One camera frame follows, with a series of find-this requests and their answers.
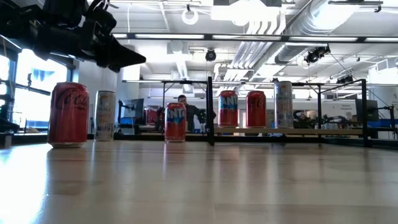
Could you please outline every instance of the security camera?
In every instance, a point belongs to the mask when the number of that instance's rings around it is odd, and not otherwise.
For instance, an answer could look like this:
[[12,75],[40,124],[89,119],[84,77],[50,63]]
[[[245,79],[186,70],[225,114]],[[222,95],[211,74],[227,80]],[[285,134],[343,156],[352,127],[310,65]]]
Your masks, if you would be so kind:
[[208,62],[212,62],[212,61],[216,60],[216,52],[214,51],[214,49],[207,49],[205,58],[206,58],[206,61],[208,61]]

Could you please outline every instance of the glass wall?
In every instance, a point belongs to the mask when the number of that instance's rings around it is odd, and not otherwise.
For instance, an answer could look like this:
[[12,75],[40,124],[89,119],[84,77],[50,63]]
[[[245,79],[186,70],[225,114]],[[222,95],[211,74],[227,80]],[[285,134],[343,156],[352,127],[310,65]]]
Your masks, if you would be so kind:
[[[31,89],[28,89],[30,74]],[[38,58],[24,49],[18,55],[16,90],[12,122],[21,128],[47,129],[50,93],[58,82],[67,80],[68,68],[58,62]]]

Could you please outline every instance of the red soda can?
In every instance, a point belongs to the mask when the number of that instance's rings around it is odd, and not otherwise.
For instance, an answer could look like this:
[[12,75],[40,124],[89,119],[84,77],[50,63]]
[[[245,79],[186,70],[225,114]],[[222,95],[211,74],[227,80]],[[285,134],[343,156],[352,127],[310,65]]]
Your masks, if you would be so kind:
[[246,96],[246,126],[248,128],[265,128],[266,95],[263,91],[251,91]]
[[166,107],[166,141],[185,141],[187,109],[182,103],[169,103]]
[[89,94],[79,83],[58,83],[52,91],[48,143],[80,147],[87,142]]
[[238,96],[233,90],[224,90],[218,98],[218,126],[238,126]]

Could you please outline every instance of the ceiling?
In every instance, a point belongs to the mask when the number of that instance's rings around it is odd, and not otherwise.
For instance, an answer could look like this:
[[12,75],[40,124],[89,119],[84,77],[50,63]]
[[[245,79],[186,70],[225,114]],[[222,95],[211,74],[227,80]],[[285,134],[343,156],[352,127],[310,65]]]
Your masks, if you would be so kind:
[[[308,1],[295,0],[294,5],[285,7],[286,21],[290,21]],[[15,2],[21,6],[32,3],[40,4],[34,0],[15,0]],[[164,4],[113,3],[118,7],[117,9],[112,7],[108,9],[118,22],[113,32],[242,34],[248,31],[248,25],[236,26],[232,21],[212,20],[210,16],[212,0],[202,1],[200,6],[191,3],[192,9],[201,11],[198,13],[198,21],[194,25],[188,25],[182,20],[185,5],[170,5],[170,2],[171,0],[164,1]],[[384,0],[384,2],[382,11],[379,13],[374,12],[375,6],[361,6],[329,35],[397,35],[398,1]],[[120,42],[135,46],[137,52],[147,57],[147,63],[141,65],[141,75],[145,78],[156,77],[158,74],[170,74],[172,70],[177,70],[176,61],[167,55],[168,41],[121,40]],[[224,41],[188,41],[186,43],[188,44],[188,53],[193,54],[185,62],[188,77],[190,70],[213,72],[217,63],[231,63],[241,45],[240,42]],[[205,52],[208,48],[215,49],[217,53],[215,62],[206,62]],[[319,60],[310,69],[300,66],[302,59],[291,61],[289,66],[280,71],[284,74],[283,79],[297,82],[306,81],[310,77],[313,81],[325,82],[330,76],[340,73],[346,68],[352,69],[354,76],[365,77],[368,73],[367,69],[375,62],[384,60],[385,57],[398,56],[398,46],[392,44],[330,44],[330,48],[335,57],[329,55]],[[264,77],[259,76],[256,80],[263,79]]]

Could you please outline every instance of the aluminum can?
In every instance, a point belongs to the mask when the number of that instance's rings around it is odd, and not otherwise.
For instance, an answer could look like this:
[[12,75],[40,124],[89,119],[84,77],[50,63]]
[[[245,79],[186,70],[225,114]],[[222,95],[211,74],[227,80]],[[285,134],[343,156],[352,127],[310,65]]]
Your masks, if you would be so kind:
[[224,90],[218,97],[218,126],[238,126],[238,96],[233,90]]
[[164,139],[168,142],[184,142],[187,109],[182,103],[169,103],[166,107]]
[[265,128],[267,125],[266,95],[263,91],[251,91],[246,96],[246,126]]
[[95,141],[112,141],[116,94],[112,91],[97,91],[95,102]]
[[87,142],[89,94],[79,83],[58,83],[52,91],[48,143],[80,147]]
[[288,81],[274,83],[275,128],[293,128],[293,88]]

